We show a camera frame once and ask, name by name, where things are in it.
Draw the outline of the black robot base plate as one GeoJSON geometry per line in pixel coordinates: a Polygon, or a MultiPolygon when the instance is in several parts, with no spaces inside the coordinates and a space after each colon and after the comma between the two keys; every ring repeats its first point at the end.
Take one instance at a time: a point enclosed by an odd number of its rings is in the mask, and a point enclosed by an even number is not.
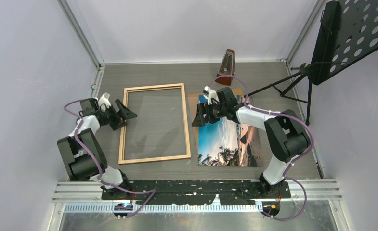
{"type": "Polygon", "coordinates": [[[132,193],[101,186],[103,200],[127,200],[142,205],[251,205],[255,199],[289,199],[287,182],[273,192],[263,192],[254,180],[135,180],[126,187],[132,193]]]}

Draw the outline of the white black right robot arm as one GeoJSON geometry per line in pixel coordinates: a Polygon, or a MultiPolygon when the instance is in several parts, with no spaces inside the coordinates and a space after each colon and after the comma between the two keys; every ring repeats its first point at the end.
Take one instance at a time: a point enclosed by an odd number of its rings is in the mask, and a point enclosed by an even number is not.
{"type": "Polygon", "coordinates": [[[193,127],[203,127],[226,118],[237,124],[246,124],[266,132],[273,156],[261,173],[257,184],[265,197],[273,197],[285,182],[286,172],[294,161],[311,147],[306,124],[294,111],[267,111],[239,102],[230,87],[213,90],[204,87],[206,102],[197,104],[193,127]]]}

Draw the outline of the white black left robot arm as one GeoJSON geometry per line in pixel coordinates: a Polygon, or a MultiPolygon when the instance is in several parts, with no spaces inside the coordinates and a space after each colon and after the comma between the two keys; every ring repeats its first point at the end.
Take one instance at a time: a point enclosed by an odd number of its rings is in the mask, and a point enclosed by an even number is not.
{"type": "Polygon", "coordinates": [[[131,197],[132,186],[119,169],[111,167],[95,137],[102,126],[109,125],[116,131],[127,124],[127,120],[137,117],[119,99],[115,101],[118,109],[109,101],[109,95],[100,98],[79,100],[81,110],[74,113],[65,106],[64,110],[77,118],[74,130],[57,141],[65,169],[71,180],[95,181],[108,196],[120,199],[131,197]]]}

